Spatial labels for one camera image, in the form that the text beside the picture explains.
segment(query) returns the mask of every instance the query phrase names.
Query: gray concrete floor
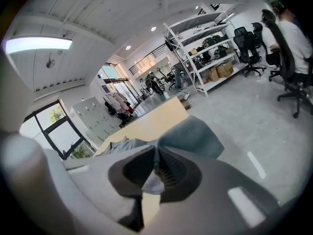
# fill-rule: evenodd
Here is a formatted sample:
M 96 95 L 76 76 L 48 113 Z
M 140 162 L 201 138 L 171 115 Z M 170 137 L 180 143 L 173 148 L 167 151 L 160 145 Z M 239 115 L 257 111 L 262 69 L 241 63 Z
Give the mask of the gray concrete floor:
M 308 107 L 301 106 L 299 118 L 294 119 L 295 100 L 276 100 L 285 93 L 282 78 L 269 82 L 268 76 L 269 70 L 262 77 L 252 73 L 247 78 L 239 72 L 210 90 L 209 97 L 196 93 L 192 86 L 185 91 L 191 94 L 188 114 L 203 120 L 225 147 L 218 159 L 264 186 L 283 204 L 301 192 L 311 173 L 313 116 Z M 144 114 L 176 93 L 171 90 L 164 96 L 155 95 L 137 109 Z

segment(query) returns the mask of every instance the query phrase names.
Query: metal shelving unit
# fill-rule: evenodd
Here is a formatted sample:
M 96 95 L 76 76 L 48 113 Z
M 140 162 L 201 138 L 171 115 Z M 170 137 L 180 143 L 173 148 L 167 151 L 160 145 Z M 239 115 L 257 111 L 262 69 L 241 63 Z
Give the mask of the metal shelving unit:
M 217 25 L 217 22 L 215 20 L 222 13 L 224 13 L 226 15 L 225 12 L 213 12 L 213 13 L 202 14 L 199 16 L 193 16 L 193 17 L 190 17 L 188 19 L 182 20 L 178 23 L 175 23 L 171 26 L 168 26 L 167 24 L 164 23 L 164 26 L 166 28 L 165 29 L 165 38 L 168 41 L 169 40 L 175 40 L 175 44 L 171 44 L 171 45 L 174 47 L 174 51 L 175 51 L 177 57 L 179 58 L 181 63 L 184 65 L 186 72 L 187 72 L 188 76 L 190 77 L 195 89 L 198 92 L 203 92 L 205 94 L 205 96 L 208 96 L 207 91 L 209 89 L 222 83 L 227 78 L 220 78 L 217 82 L 209 82 L 209 83 L 204 84 L 204 82 L 200 76 L 200 72 L 203 72 L 204 70 L 210 69 L 214 65 L 220 64 L 227 59 L 234 58 L 235 51 L 233 51 L 232 53 L 229 53 L 226 57 L 211 60 L 211 62 L 209 64 L 207 64 L 205 67 L 203 67 L 199 70 L 196 68 L 196 65 L 194 63 L 194 59 L 197 56 L 201 55 L 202 53 L 209 51 L 210 49 L 213 49 L 215 47 L 218 47 L 219 45 L 229 44 L 231 39 L 227 39 L 227 40 L 219 42 L 215 45 L 209 46 L 208 48 L 203 49 L 202 51 L 200 51 L 197 54 L 192 55 L 192 56 L 188 55 L 188 51 L 186 49 L 186 46 L 188 46 L 189 44 L 194 43 L 194 42 L 196 42 L 196 41 L 198 41 L 204 37 L 207 37 L 209 35 L 220 32 L 230 25 L 232 25 L 235 29 L 235 26 L 233 25 L 233 23 L 231 22 L 231 20 L 228 18 L 227 15 L 226 15 L 226 18 L 227 18 L 226 21 L 228 23 Z M 207 23 L 215 23 L 215 26 L 209 27 L 206 30 L 199 31 L 199 32 L 191 35 L 190 37 L 186 37 L 183 39 L 179 39 L 178 36 L 176 35 L 177 33 L 182 33 L 184 31 L 187 31 L 189 29 L 192 29 L 194 27 L 197 27 L 197 26 L 202 25 L 202 24 L 207 24 Z M 179 54 L 178 49 L 181 49 L 183 51 L 183 53 L 186 53 L 186 56 L 187 56 L 186 60 L 182 59 L 182 56 Z M 193 69 L 192 71 L 189 71 L 188 68 L 186 67 L 187 62 L 190 63 L 190 65 Z M 233 74 L 237 73 L 239 70 L 240 70 L 240 67 L 234 67 Z M 196 75 L 197 75 L 197 78 L 199 79 L 199 83 L 196 83 Z

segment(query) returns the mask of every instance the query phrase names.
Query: fluorescent light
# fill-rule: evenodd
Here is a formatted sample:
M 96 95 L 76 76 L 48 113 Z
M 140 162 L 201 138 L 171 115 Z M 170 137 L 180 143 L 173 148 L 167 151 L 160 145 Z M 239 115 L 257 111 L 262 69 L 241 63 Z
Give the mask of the fluorescent light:
M 31 49 L 68 49 L 72 40 L 53 37 L 21 37 L 7 40 L 5 52 L 7 54 Z
M 231 13 L 228 18 L 232 17 L 234 15 L 234 13 Z

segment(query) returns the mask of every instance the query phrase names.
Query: white t-shirt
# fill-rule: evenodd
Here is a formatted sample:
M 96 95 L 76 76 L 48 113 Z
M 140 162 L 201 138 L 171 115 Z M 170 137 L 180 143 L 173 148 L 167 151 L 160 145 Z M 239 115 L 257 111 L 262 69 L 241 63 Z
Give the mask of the white t-shirt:
M 276 44 L 277 41 L 269 28 L 263 27 L 262 38 L 263 38 L 264 44 L 267 47 L 268 54 L 272 54 L 273 52 L 271 51 L 270 46 Z
M 167 55 L 168 61 L 170 61 L 171 66 L 174 66 L 175 64 L 178 64 L 180 61 L 178 57 L 176 56 L 176 53 L 174 51 L 170 51 L 170 49 L 165 45 L 164 47 L 165 54 Z
M 313 53 L 309 40 L 303 35 L 298 26 L 289 21 L 281 21 L 277 25 L 293 55 L 295 72 L 308 74 L 309 64 L 304 61 L 304 58 L 309 58 Z

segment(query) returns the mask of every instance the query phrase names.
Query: ceiling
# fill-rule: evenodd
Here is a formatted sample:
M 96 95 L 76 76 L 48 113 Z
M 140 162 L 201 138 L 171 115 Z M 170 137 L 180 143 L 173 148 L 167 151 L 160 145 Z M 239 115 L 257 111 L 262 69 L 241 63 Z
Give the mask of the ceiling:
M 89 84 L 112 56 L 126 58 L 124 46 L 132 51 L 153 34 L 195 14 L 201 3 L 234 4 L 245 0 L 29 0 L 12 23 L 6 38 L 53 36 L 73 40 L 69 50 L 24 51 L 12 54 L 16 68 L 36 96 Z M 54 67 L 46 68 L 49 59 Z

